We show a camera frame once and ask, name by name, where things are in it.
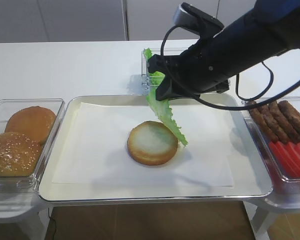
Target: cabinet door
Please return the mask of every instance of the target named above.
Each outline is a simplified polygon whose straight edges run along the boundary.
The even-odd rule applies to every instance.
[[[174,25],[173,17],[180,0],[127,0],[129,40],[162,40]],[[219,0],[187,0],[201,11],[216,16]],[[197,39],[197,35],[176,29],[169,39]]]
[[[253,9],[255,3],[256,0],[220,0],[217,18],[224,26],[228,26]]]
[[[36,0],[0,0],[0,43],[47,40]]]
[[[38,0],[51,42],[126,39],[122,0]]]

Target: hamburger bun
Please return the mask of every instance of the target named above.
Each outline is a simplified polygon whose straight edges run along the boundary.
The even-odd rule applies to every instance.
[[[43,145],[55,119],[56,115],[50,109],[31,106],[13,114],[7,122],[4,132],[25,134],[31,140]]]
[[[41,151],[38,143],[22,133],[0,134],[0,177],[31,175]]]
[[[163,123],[145,121],[132,129],[127,149],[129,155],[138,163],[161,165],[175,156],[178,139]]]

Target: wire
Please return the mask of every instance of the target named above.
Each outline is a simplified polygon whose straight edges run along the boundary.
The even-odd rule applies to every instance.
[[[56,235],[56,232],[57,232],[57,221],[52,217],[52,213],[50,215],[50,208],[48,208],[48,217],[51,221],[54,222],[54,232],[53,232],[53,235],[52,235],[52,240],[55,239],[55,235]]]
[[[162,58],[162,61],[163,61],[163,64],[166,68],[166,71],[169,75],[169,77],[173,80],[173,82],[175,84],[177,84],[180,88],[183,89],[183,91],[185,92],[185,94],[190,97],[190,98],[193,98],[194,100],[196,100],[197,102],[203,104],[203,105],[206,105],[208,107],[211,107],[211,108],[215,108],[215,109],[220,109],[220,110],[228,110],[228,111],[243,111],[243,110],[251,110],[251,109],[255,109],[255,108],[258,108],[258,107],[261,107],[261,106],[264,106],[264,105],[267,105],[269,103],[272,103],[280,98],[282,98],[283,96],[291,93],[293,90],[295,90],[296,88],[300,87],[300,80],[297,81],[295,84],[293,84],[292,86],[290,86],[288,89],[282,91],[281,93],[267,99],[267,100],[264,100],[264,101],[261,101],[261,102],[258,102],[256,104],[251,104],[251,105],[245,105],[245,106],[221,106],[221,105],[216,105],[216,104],[213,104],[213,103],[210,103],[208,101],[205,101],[203,99],[201,99],[200,97],[196,96],[195,94],[193,94],[187,86],[185,86],[183,83],[179,82],[179,80],[177,80],[173,74],[170,72],[169,70],[169,67],[167,65],[167,62],[165,60],[165,56],[164,56],[164,48],[165,48],[165,44],[166,44],[166,41],[170,35],[170,33],[177,29],[177,28],[184,28],[185,26],[183,25],[174,25],[172,28],[170,28],[164,38],[163,38],[163,41],[161,43],[161,47],[160,47],[160,56]]]
[[[239,95],[239,74],[236,75],[236,80],[235,80],[235,94],[237,95],[237,97],[243,101],[246,101],[246,102],[251,102],[251,101],[255,101],[259,98],[261,98],[263,95],[265,95],[266,92],[268,92],[268,90],[271,88],[272,84],[274,83],[274,78],[275,78],[275,75],[274,73],[271,71],[271,69],[269,67],[267,67],[265,65],[264,62],[261,62],[263,66],[265,66],[266,69],[268,69],[268,71],[270,72],[270,80],[269,80],[269,83],[268,85],[266,86],[266,88],[261,92],[259,93],[257,96],[255,97],[251,97],[251,98],[244,98],[242,96]]]

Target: green lettuce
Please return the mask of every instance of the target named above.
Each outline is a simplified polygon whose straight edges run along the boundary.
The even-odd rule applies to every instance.
[[[148,60],[152,56],[151,50],[145,49],[144,56]],[[159,85],[164,79],[165,75],[161,72],[156,71],[155,73],[149,73],[150,76],[156,76],[157,82],[154,85]],[[154,114],[158,117],[158,119],[177,137],[177,139],[186,146],[188,144],[186,137],[181,133],[176,121],[172,118],[173,113],[170,107],[169,100],[156,100],[156,88],[152,88],[149,94],[146,96],[146,100],[148,102],[149,107],[152,109]]]

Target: clear plastic container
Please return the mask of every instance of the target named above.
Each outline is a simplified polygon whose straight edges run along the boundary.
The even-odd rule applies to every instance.
[[[165,56],[180,55],[186,49],[187,48],[166,48],[164,49],[164,55]],[[150,50],[152,51],[152,55],[155,54],[160,55],[159,48],[150,48]],[[150,92],[151,89],[158,87],[158,85],[153,84],[153,82],[155,82],[157,78],[158,78],[157,76],[149,76],[148,62],[143,50],[141,53],[141,87],[145,94],[148,94],[148,92]]]
[[[260,98],[256,102],[261,102],[267,98]],[[288,101],[293,107],[295,107],[300,112],[300,97],[283,97],[279,99],[280,101]],[[270,150],[268,144],[269,140],[264,136],[262,131],[259,129],[257,124],[253,121],[248,111],[243,112],[244,120],[249,129],[252,138],[257,145],[260,155],[269,171],[272,178],[274,190],[280,194],[300,194],[300,178],[290,177],[280,162],[276,159],[272,151]]]
[[[25,108],[40,106],[50,109],[56,115],[54,124],[50,130],[48,138],[43,145],[42,152],[34,171],[29,176],[0,176],[0,193],[13,192],[35,192],[38,183],[47,164],[47,155],[52,147],[57,130],[65,111],[65,103],[62,99],[3,99],[0,100],[0,134],[5,132],[5,128],[10,117]]]

